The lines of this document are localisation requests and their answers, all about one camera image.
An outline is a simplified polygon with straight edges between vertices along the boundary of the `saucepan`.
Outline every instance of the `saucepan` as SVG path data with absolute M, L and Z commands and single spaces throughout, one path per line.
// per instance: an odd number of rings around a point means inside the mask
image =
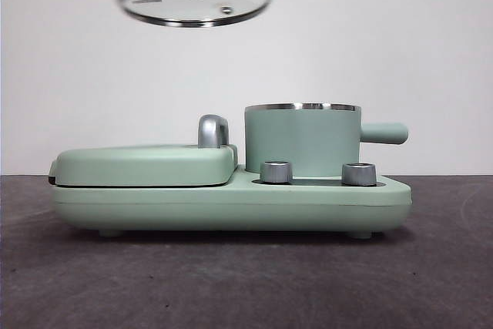
M 293 175 L 340 176 L 357 163 L 360 143 L 402 144 L 401 123 L 361 124 L 361 108 L 348 104 L 277 103 L 245 108 L 246 170 L 266 161 L 289 161 Z

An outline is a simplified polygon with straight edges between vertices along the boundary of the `chrome handle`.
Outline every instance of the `chrome handle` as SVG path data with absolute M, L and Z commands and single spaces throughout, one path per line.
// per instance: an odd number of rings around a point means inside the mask
M 199 121 L 199 148 L 220 148 L 230 143 L 228 122 L 218 115 L 205 115 Z

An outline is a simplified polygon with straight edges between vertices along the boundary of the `kitchen appliance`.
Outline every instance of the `kitchen appliance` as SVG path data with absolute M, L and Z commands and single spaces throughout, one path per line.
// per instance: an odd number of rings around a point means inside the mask
M 52 163 L 57 214 L 124 230 L 325 230 L 369 238 L 399 227 L 409 186 L 359 163 L 359 142 L 403 143 L 401 124 L 361 125 L 357 106 L 247 107 L 246 167 L 227 121 L 205 115 L 196 145 L 75 149 Z

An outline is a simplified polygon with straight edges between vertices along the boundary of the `gray countertop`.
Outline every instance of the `gray countertop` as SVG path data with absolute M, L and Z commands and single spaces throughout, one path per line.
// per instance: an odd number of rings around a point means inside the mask
M 44 176 L 2 177 L 2 327 L 492 328 L 493 176 L 393 176 L 414 204 L 340 233 L 130 232 L 57 218 Z

